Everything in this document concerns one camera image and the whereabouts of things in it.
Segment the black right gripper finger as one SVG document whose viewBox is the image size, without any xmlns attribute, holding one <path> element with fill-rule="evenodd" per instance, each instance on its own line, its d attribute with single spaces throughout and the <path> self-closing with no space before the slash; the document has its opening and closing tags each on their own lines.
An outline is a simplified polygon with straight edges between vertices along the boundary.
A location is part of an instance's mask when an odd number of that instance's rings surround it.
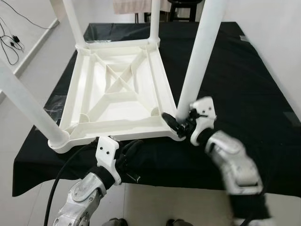
<svg viewBox="0 0 301 226">
<path fill-rule="evenodd" d="M 167 123 L 170 129 L 172 129 L 179 138 L 185 137 L 184 127 L 172 115 L 168 113 L 162 113 L 161 118 L 163 118 L 163 120 Z"/>
</svg>

